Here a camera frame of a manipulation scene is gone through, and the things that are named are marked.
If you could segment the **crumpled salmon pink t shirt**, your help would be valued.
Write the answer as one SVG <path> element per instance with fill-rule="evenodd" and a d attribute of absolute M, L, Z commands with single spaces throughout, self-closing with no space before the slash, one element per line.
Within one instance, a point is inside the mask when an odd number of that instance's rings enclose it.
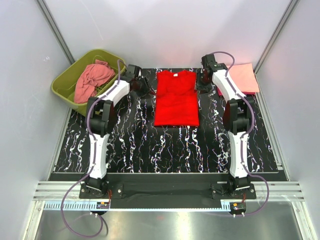
<path fill-rule="evenodd" d="M 96 96 L 97 88 L 108 83 L 115 74 L 106 61 L 96 59 L 95 63 L 87 65 L 75 85 L 74 103 L 84 104 Z"/>

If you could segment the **olive green plastic basket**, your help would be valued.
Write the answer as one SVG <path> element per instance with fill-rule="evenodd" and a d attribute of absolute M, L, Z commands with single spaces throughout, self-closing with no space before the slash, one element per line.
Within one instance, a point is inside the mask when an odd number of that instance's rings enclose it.
<path fill-rule="evenodd" d="M 86 115 L 87 102 L 75 102 L 76 85 L 85 69 L 90 65 L 96 64 L 97 61 L 106 62 L 107 66 L 114 71 L 114 75 L 110 80 L 94 88 L 93 91 L 96 92 L 95 95 L 98 97 L 105 93 L 117 80 L 118 75 L 123 74 L 126 69 L 126 65 L 120 57 L 103 49 L 88 51 L 59 75 L 51 84 L 52 92 L 60 97 L 71 109 L 83 116 Z"/>

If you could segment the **red t shirt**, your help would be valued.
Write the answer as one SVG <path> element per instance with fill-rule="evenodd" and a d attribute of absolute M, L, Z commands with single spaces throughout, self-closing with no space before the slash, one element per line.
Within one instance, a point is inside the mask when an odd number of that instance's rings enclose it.
<path fill-rule="evenodd" d="M 196 73 L 163 70 L 156 74 L 154 125 L 198 127 L 199 105 L 195 90 Z"/>

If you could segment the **folded magenta t shirt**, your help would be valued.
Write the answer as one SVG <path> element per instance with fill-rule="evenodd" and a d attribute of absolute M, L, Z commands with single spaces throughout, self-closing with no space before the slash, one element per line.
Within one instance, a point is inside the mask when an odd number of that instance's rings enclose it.
<path fill-rule="evenodd" d="M 223 93 L 220 91 L 220 89 L 217 89 L 218 95 L 223 96 Z M 254 96 L 256 93 L 255 92 L 242 92 L 244 95 L 252 95 Z"/>

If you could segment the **right aluminium frame post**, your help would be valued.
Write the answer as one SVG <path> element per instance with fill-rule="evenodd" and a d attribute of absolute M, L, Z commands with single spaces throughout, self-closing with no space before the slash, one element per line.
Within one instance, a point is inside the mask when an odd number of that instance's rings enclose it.
<path fill-rule="evenodd" d="M 282 31 L 284 30 L 286 24 L 288 23 L 290 17 L 294 13 L 295 9 L 297 8 L 300 0 L 290 0 L 284 13 L 282 14 L 276 28 L 274 29 L 269 41 L 267 42 L 260 58 L 257 61 L 256 66 L 253 69 L 254 74 L 256 75 L 261 67 L 263 66 L 265 60 L 267 59 L 270 51 L 272 50 L 274 44 L 276 43 L 277 39 L 281 35 Z"/>

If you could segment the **folded light pink t shirt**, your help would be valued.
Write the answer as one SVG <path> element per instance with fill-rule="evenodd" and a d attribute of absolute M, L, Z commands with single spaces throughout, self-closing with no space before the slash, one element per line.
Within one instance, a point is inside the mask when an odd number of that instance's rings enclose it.
<path fill-rule="evenodd" d="M 239 90 L 244 94 L 254 95 L 260 92 L 251 63 L 234 65 L 228 73 Z"/>

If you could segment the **aluminium frame post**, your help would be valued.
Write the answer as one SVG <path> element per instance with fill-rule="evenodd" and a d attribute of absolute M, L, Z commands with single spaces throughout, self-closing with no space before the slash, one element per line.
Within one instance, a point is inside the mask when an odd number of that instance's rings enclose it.
<path fill-rule="evenodd" d="M 47 3 L 45 0 L 35 0 L 36 4 L 38 5 L 43 17 L 45 18 L 51 32 L 53 33 L 55 39 L 57 40 L 58 45 L 60 46 L 62 52 L 64 53 L 67 61 L 70 65 L 75 63 L 75 58 L 70 51 Z"/>
<path fill-rule="evenodd" d="M 282 31 L 284 30 L 286 24 L 288 23 L 290 17 L 294 13 L 295 9 L 297 8 L 300 0 L 290 0 L 284 13 L 282 14 L 276 28 L 274 29 L 269 41 L 267 42 L 260 58 L 257 61 L 256 66 L 253 69 L 254 74 L 256 75 L 261 67 L 263 66 L 265 60 L 267 59 L 270 51 L 272 50 L 274 44 L 276 43 L 277 39 L 281 35 Z"/>

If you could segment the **aluminium front rail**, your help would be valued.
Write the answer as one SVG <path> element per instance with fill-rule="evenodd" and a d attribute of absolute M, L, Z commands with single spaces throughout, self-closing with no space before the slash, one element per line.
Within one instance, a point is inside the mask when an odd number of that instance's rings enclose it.
<path fill-rule="evenodd" d="M 269 193 L 270 201 L 303 201 L 304 196 L 298 182 L 294 181 L 272 181 L 268 183 L 269 188 L 263 182 L 253 182 L 254 192 L 258 200 L 263 200 Z M 41 181 L 38 183 L 33 200 L 34 201 L 58 201 L 63 198 L 67 190 L 67 200 L 79 200 L 81 186 L 71 188 L 72 182 L 68 181 Z M 199 195 L 201 192 L 213 193 L 210 183 L 205 182 L 123 182 L 111 183 L 112 199 L 121 199 L 130 193 L 134 194 L 164 194 L 164 195 Z"/>

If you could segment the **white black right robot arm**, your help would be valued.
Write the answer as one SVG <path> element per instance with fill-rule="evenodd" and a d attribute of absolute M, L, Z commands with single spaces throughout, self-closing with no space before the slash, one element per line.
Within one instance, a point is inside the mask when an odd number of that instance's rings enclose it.
<path fill-rule="evenodd" d="M 229 73 L 235 64 L 235 58 L 227 52 L 217 53 L 230 56 L 231 65 L 227 67 L 224 63 L 218 63 L 215 52 L 204 55 L 201 58 L 202 69 L 196 75 L 195 89 L 209 91 L 211 84 L 214 84 L 226 101 L 222 121 L 230 141 L 231 160 L 227 183 L 220 190 L 214 191 L 221 196 L 243 199 L 250 193 L 251 184 L 247 145 L 255 121 L 252 98 L 239 89 Z"/>

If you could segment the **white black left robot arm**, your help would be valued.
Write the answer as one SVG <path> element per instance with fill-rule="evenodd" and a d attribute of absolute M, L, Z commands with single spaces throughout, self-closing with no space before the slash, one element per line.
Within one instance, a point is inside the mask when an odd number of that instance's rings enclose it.
<path fill-rule="evenodd" d="M 86 189 L 107 195 L 107 142 L 116 124 L 115 106 L 130 92 L 139 97 L 154 95 L 155 91 L 142 76 L 142 68 L 129 64 L 123 75 L 104 93 L 90 97 L 86 109 L 86 127 L 90 140 L 89 169 L 84 179 Z"/>

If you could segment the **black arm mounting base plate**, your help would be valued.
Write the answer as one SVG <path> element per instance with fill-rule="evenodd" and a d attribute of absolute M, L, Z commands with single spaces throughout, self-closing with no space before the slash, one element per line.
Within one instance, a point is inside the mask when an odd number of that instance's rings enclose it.
<path fill-rule="evenodd" d="M 248 179 L 236 188 L 227 173 L 109 173 L 104 179 L 87 178 L 82 199 L 111 198 L 119 209 L 213 209 L 221 200 L 257 198 Z"/>

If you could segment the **left aluminium frame post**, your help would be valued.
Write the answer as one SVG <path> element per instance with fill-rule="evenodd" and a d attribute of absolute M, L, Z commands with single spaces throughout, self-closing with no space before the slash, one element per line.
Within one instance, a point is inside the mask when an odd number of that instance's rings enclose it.
<path fill-rule="evenodd" d="M 35 0 L 36 4 L 38 5 L 43 17 L 45 18 L 51 32 L 53 33 L 55 39 L 57 40 L 58 45 L 60 46 L 62 52 L 64 53 L 67 61 L 70 65 L 75 63 L 75 58 L 70 51 L 47 3 L 45 0 Z"/>

